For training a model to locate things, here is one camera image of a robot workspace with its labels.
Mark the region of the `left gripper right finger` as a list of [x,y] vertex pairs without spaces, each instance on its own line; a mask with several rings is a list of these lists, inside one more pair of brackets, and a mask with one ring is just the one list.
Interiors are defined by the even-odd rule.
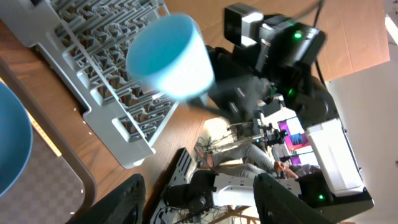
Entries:
[[332,224],[268,174],[257,175],[253,189],[261,224]]

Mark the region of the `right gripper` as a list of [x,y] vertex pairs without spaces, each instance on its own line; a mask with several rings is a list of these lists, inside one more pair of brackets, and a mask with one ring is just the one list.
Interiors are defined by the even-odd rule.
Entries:
[[221,47],[207,45],[206,49],[215,76],[215,85],[209,89],[208,96],[219,109],[208,104],[207,95],[189,99],[187,104],[234,123],[253,119],[258,102],[275,95],[276,88],[238,55]]

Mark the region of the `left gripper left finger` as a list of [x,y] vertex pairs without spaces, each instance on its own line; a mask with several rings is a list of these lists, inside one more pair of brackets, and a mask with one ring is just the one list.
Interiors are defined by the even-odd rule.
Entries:
[[133,174],[70,223],[141,224],[145,202],[144,177],[141,174]]

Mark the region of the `blue-inside white cup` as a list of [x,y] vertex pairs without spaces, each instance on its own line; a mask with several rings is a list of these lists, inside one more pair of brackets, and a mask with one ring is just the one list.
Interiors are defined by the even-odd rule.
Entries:
[[201,32],[187,14],[161,17],[137,34],[127,52],[126,71],[177,100],[200,96],[215,82]]

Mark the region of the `wooden chopstick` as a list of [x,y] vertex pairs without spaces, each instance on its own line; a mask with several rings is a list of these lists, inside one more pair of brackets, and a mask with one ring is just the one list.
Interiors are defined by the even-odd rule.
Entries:
[[43,130],[43,128],[40,126],[40,124],[35,120],[35,118],[29,113],[28,110],[26,110],[27,115],[29,117],[31,125],[34,127],[36,132],[39,134],[39,136],[44,140],[44,142],[48,145],[48,147],[51,149],[51,151],[57,156],[60,157],[62,156],[62,153],[58,149],[58,147],[54,144],[54,142],[49,138],[47,133]]

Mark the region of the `large blue bowl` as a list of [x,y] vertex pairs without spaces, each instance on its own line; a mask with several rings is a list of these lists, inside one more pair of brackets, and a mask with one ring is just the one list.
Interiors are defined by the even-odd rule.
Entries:
[[33,130],[24,105],[16,94],[1,84],[1,195],[22,174],[29,160]]

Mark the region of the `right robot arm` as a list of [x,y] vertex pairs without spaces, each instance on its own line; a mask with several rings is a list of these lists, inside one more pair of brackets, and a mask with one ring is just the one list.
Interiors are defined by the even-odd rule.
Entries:
[[214,114],[234,126],[239,142],[263,136],[258,100],[281,94],[315,153],[320,170],[298,179],[258,174],[253,179],[199,170],[191,181],[169,188],[164,200],[201,215],[224,205],[256,207],[262,223],[337,223],[373,207],[335,102],[311,74],[326,39],[297,17],[258,10],[224,10],[224,36],[233,51],[209,48],[216,85]]

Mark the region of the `grey dishwasher rack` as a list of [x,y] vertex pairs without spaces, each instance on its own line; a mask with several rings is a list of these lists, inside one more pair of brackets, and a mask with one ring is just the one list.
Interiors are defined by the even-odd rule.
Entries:
[[177,102],[131,78],[138,34],[168,14],[156,0],[3,0],[1,20],[22,45],[38,50],[85,107],[83,119],[125,169],[155,154],[154,143]]

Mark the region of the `seated person in background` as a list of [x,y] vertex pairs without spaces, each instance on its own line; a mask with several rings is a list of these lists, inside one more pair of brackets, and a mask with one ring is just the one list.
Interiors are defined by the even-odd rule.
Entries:
[[298,179],[322,171],[319,166],[311,164],[288,165],[274,161],[251,142],[242,143],[234,149],[216,154],[204,152],[199,145],[196,145],[194,150],[207,168],[233,177],[253,179],[262,173],[272,176],[284,173],[286,178]]

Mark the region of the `brown serving tray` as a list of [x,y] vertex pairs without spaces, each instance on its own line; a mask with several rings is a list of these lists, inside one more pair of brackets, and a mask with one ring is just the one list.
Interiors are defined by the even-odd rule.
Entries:
[[70,223],[93,205],[93,177],[5,62],[1,62],[1,81],[62,153],[57,157],[32,127],[29,161],[16,183],[1,197],[1,223]]

